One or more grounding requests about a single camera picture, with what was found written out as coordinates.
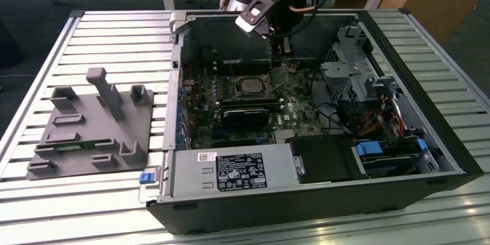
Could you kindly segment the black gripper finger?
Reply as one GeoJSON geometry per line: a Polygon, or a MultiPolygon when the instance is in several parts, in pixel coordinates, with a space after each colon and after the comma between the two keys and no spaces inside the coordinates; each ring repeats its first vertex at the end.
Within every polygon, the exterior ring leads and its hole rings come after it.
{"type": "Polygon", "coordinates": [[[272,58],[289,59],[293,57],[293,46],[289,37],[272,38],[272,58]]]}

